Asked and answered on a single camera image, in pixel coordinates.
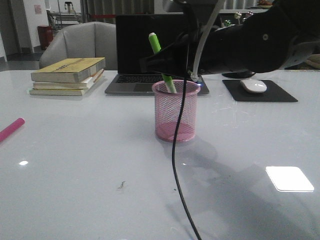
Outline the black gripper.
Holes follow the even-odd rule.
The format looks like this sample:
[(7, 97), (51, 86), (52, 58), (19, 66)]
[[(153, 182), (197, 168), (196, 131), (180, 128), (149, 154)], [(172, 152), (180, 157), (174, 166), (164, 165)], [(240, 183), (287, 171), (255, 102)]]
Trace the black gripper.
[(212, 27), (204, 41), (200, 56), (197, 50), (204, 30), (184, 28), (172, 43), (139, 60), (142, 72), (155, 72), (175, 77), (197, 77), (225, 72), (218, 46), (224, 28)]

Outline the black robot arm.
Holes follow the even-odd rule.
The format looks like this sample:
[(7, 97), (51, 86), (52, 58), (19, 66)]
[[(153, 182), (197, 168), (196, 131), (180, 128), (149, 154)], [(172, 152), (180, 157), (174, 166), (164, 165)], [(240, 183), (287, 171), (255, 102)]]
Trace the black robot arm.
[(160, 52), (140, 60), (142, 72), (197, 78), (200, 75), (267, 73), (297, 65), (320, 47), (320, 3), (275, 0), (242, 24), (214, 29), (222, 0), (166, 0), (180, 10), (187, 33)]

